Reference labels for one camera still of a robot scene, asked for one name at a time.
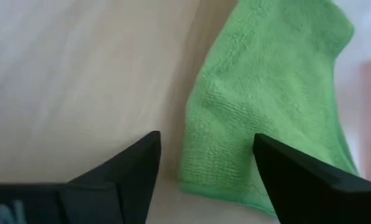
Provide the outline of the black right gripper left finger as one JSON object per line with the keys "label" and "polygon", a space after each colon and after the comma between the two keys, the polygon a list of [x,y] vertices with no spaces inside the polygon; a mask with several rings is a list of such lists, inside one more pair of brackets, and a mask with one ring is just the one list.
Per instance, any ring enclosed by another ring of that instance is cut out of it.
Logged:
{"label": "black right gripper left finger", "polygon": [[161,156],[152,131],[65,183],[0,183],[0,224],[145,223]]}

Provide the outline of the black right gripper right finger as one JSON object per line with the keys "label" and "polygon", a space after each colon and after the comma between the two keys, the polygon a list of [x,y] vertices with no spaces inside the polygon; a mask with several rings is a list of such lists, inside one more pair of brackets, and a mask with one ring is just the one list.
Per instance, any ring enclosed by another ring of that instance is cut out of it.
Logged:
{"label": "black right gripper right finger", "polygon": [[257,168],[280,223],[371,224],[371,182],[264,134]]}

